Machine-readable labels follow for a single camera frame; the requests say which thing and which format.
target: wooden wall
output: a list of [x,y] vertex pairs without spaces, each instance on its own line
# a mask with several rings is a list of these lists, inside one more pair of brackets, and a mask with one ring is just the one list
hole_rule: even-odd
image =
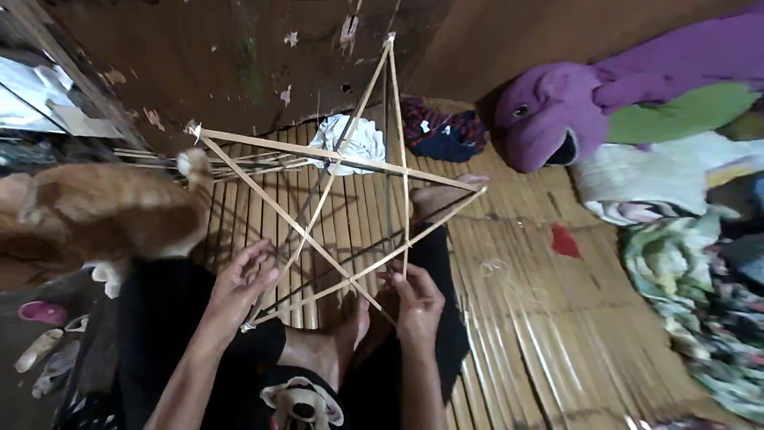
[[750,0],[456,0],[405,91],[474,102],[530,67],[591,62]]
[[[256,135],[351,108],[388,31],[410,70],[452,0],[44,0],[70,55],[158,151],[189,120]],[[354,37],[342,26],[357,19]],[[298,42],[284,42],[291,32]],[[280,98],[291,86],[290,101]]]

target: bamboo mat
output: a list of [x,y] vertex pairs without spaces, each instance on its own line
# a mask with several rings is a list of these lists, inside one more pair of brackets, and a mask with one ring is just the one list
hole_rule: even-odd
[[[308,122],[269,138],[307,145],[316,126]],[[397,148],[394,137],[389,148]],[[253,147],[236,144],[225,150],[236,157],[250,155]],[[491,176],[488,192],[448,222],[452,274],[471,342],[447,408],[450,428],[634,430],[690,414],[737,424],[687,375],[669,349],[659,318],[634,292],[621,268],[616,230],[577,203],[564,168],[517,174],[491,145],[464,164],[406,156],[410,167],[442,176]],[[390,162],[400,164],[400,154],[393,152]],[[318,175],[318,169],[309,166],[255,180],[295,217]],[[332,186],[312,234],[338,261],[387,235],[386,180],[384,174],[356,174]],[[424,185],[412,181],[412,186]],[[390,196],[390,228],[395,232],[405,216],[402,178],[390,179]],[[317,200],[314,196],[312,209]],[[553,222],[571,231],[582,259],[552,251]],[[246,184],[231,181],[215,185],[209,232],[199,258],[215,271],[261,237],[282,243],[289,228]],[[298,242],[293,240],[289,251]],[[343,266],[352,274],[383,255],[379,248]],[[264,305],[327,268],[306,247],[290,278],[264,299]],[[334,273],[316,288],[339,280]],[[377,294],[373,276],[359,282]],[[292,301],[313,292],[308,288]],[[331,327],[342,319],[339,308],[346,293],[347,289],[305,305],[282,321],[294,327]]]

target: cat paw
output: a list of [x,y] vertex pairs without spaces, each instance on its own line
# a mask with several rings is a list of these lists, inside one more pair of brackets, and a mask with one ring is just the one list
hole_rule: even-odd
[[93,272],[90,274],[90,277],[93,281],[96,282],[107,282],[108,281],[108,273],[106,272],[106,269],[96,266],[93,269]]
[[106,282],[106,286],[104,286],[103,291],[106,293],[106,297],[117,298],[119,296],[119,289],[121,287],[122,285],[113,282]]
[[191,148],[178,154],[176,159],[178,171],[185,177],[188,177],[192,171],[211,171],[209,158],[206,152],[201,148]]

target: person's left hand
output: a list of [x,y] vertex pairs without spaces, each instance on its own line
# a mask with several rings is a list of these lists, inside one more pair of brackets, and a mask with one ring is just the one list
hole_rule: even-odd
[[250,307],[277,277],[274,245],[262,239],[244,248],[215,280],[200,327],[213,339],[231,342]]

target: black pants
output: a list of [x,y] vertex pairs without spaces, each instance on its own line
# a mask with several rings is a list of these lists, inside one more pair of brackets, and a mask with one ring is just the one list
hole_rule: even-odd
[[[409,259],[429,272],[445,296],[435,358],[447,402],[469,346],[457,308],[445,229],[435,229],[419,241]],[[188,260],[162,260],[141,263],[123,285],[118,299],[117,341],[129,429],[142,428],[151,416],[199,324],[214,283],[212,273]],[[203,428],[268,428],[272,409],[260,400],[262,387],[298,375],[321,385],[338,400],[345,412],[342,428],[400,427],[402,363],[395,333],[347,373],[337,394],[309,370],[273,366],[286,341],[284,330],[276,318],[236,334],[221,359]]]

